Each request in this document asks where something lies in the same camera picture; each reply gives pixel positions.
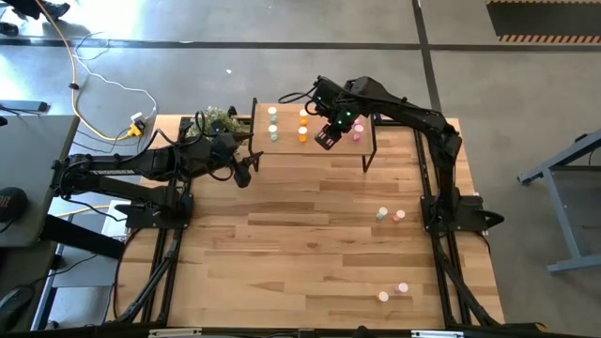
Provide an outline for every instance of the wooden tabletop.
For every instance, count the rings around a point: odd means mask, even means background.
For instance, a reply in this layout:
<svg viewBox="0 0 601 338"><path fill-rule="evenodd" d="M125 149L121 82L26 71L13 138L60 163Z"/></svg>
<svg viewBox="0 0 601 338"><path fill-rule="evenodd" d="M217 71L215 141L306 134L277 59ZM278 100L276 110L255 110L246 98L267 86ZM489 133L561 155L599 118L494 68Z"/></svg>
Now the wooden tabletop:
<svg viewBox="0 0 601 338"><path fill-rule="evenodd" d="M278 140L271 141L270 138L270 114L268 109L274 107L277 110L277 134ZM275 104L258 103L254 110L253 128L253 152L263 151L266 154L280 155L369 155L374 148L372 140L371 120L359 116L363 126L362 137L359 141L353 141L353 132L343 134L338 143L330 150L324 149L314 137L328 123L328 119L321 116L308 115L307 142L299 141L299 127L301 127L301 116L299 112L304 104Z"/></svg>
<svg viewBox="0 0 601 338"><path fill-rule="evenodd" d="M180 118L159 115L155 128L175 138ZM456 119L450 123L459 127ZM261 159L260 171L252 172L245 189L233 180L196 179L168 324L442 328L432 248L419 210L422 185L413 132L378 127L377 138L378 155L365 174L356 157L271 155ZM156 144L164 145L162 140ZM463 194L473 193L463 149L456 182ZM380 207L403 209L407 217L400 223L392 217L378 222ZM120 312L148 278L156 236L156 230L142 230L125 254ZM486 245L468 233L457 233L457 243L467 285L502 322ZM407 294L394 293L398 283L408 284ZM379 302L380 291L391 299ZM450 294L459 318L453 288Z"/></svg>

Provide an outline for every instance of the yellow cable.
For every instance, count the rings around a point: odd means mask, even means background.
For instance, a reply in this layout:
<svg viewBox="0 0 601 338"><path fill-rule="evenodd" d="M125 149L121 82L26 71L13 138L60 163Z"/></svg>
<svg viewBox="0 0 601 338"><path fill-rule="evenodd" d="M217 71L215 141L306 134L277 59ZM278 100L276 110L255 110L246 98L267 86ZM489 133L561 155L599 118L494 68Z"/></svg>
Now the yellow cable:
<svg viewBox="0 0 601 338"><path fill-rule="evenodd" d="M94 206L94 208L109 208L109 206ZM58 217L58 218L60 218L60 217L67 217L67 216L70 216L70 215L75 215L75 214L78 214L78 213L86 212L86 211L91 210L91 209L92 209L91 207L84 207L84 208L79 209L79 210L74 210L74 211L69 211L69 212L63 212L62 214L58 214L58 215L54 215L54 216Z"/></svg>
<svg viewBox="0 0 601 338"><path fill-rule="evenodd" d="M69 53L69 60L71 61L71 83L75 85L77 83L77 68L75 67L75 60L73 60L73 55L71 54L71 48L69 47L69 44L67 43L67 40L65 39L65 36L63 35L63 32L61 32L60 28L58 28L56 23L54 23L54 20L51 18L50 14L48 14L48 11L46 10L46 8L44 8L44 6L40 3L39 0L36 0L36 3L38 4L38 7L41 9L41 11L44 12L44 14L46 15L46 19L48 19L48 21L52 24L52 26L56 30L56 33L58 33L60 38L63 40L65 47L67 47L67 53ZM92 127L89 123L87 123L87 121L85 121L84 117L77 110L77 104L76 104L76 98L75 98L75 88L71 89L71 108L73 109L73 113L75 113L75 115L77 115L77 117L79 117L79 119L82 120L82 122L84 122L85 126L90 128L91 131L94 131L101 139L104 139L106 141L121 141L121 140L125 140L127 138L132 137L132 135L130 134L129 131L127 134L125 134L121 137L105 136L100 131L97 131L94 127Z"/></svg>

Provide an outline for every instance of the pink object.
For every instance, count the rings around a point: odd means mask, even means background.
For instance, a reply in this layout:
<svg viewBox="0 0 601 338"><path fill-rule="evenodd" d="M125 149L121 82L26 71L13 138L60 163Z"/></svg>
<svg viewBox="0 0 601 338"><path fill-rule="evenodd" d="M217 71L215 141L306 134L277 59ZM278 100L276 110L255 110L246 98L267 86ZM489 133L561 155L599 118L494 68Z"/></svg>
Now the pink object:
<svg viewBox="0 0 601 338"><path fill-rule="evenodd" d="M393 221L399 222L399 221L401 221L401 219L404 219L404 218L405 218L405 211L397 210L393 216Z"/></svg>
<svg viewBox="0 0 601 338"><path fill-rule="evenodd" d="M407 285L407 283L401 283L394 287L394 291L400 292L400 293L406 293L409 291L409 285Z"/></svg>

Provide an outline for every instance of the black mat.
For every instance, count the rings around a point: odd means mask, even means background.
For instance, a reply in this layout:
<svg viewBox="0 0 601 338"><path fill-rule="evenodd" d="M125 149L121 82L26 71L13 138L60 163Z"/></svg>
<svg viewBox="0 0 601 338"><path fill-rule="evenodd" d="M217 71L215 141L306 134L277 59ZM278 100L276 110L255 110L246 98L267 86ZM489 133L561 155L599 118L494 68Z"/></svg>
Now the black mat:
<svg viewBox="0 0 601 338"><path fill-rule="evenodd" d="M504 42L600 42L601 3L489 1L486 8Z"/></svg>

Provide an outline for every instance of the yellow plug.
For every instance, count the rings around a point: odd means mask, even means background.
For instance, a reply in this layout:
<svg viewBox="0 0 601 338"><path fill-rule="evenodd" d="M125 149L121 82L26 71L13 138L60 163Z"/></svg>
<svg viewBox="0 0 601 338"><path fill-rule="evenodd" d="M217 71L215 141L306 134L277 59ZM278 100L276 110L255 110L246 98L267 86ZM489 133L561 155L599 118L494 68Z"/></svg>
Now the yellow plug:
<svg viewBox="0 0 601 338"><path fill-rule="evenodd" d="M136 126L135 123L130 124L130 130L128 131L128 136L142 136L142 130L140 127Z"/></svg>

